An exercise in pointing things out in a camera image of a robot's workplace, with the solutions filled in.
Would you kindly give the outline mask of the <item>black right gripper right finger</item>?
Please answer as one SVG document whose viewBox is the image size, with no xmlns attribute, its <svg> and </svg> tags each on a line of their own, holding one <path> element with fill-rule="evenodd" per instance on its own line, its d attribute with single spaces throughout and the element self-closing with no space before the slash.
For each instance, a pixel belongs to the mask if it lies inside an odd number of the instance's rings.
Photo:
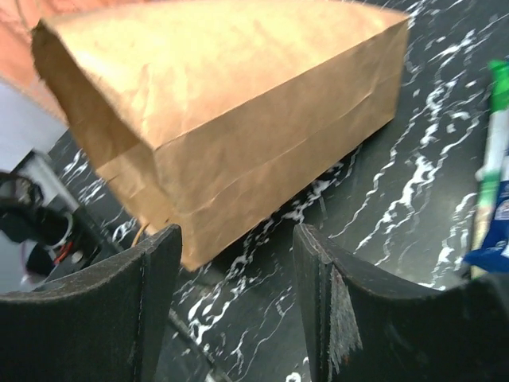
<svg viewBox="0 0 509 382">
<path fill-rule="evenodd" d="M 312 380 L 507 380 L 507 275 L 434 290 L 308 224 L 293 230 L 293 261 Z"/>
</svg>

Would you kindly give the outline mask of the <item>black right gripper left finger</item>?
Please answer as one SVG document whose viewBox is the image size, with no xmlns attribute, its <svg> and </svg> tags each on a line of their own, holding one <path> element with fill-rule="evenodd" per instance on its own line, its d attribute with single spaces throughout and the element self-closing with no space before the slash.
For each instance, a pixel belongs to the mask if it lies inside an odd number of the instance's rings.
<svg viewBox="0 0 509 382">
<path fill-rule="evenodd" d="M 151 381 L 181 261 L 175 224 L 74 274 L 1 296 L 4 381 Z"/>
</svg>

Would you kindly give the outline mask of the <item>brown paper bag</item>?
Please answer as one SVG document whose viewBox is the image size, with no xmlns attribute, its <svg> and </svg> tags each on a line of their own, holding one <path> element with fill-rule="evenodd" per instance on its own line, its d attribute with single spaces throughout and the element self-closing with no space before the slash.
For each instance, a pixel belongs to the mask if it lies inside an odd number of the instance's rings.
<svg viewBox="0 0 509 382">
<path fill-rule="evenodd" d="M 39 21 L 35 67 L 76 143 L 182 264 L 216 257 L 395 115 L 398 10 L 167 1 Z"/>
</svg>

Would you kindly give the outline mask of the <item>green Chuba snack bag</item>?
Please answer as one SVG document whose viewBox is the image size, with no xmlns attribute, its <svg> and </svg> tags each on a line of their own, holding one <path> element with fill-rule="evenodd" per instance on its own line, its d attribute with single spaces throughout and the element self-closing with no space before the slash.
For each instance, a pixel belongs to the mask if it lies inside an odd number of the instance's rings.
<svg viewBox="0 0 509 382">
<path fill-rule="evenodd" d="M 472 249 L 481 248 L 495 209 L 502 176 L 503 158 L 508 148 L 508 59 L 488 63 L 492 75 L 489 124 L 484 163 L 476 172 L 480 191 L 474 220 Z"/>
</svg>

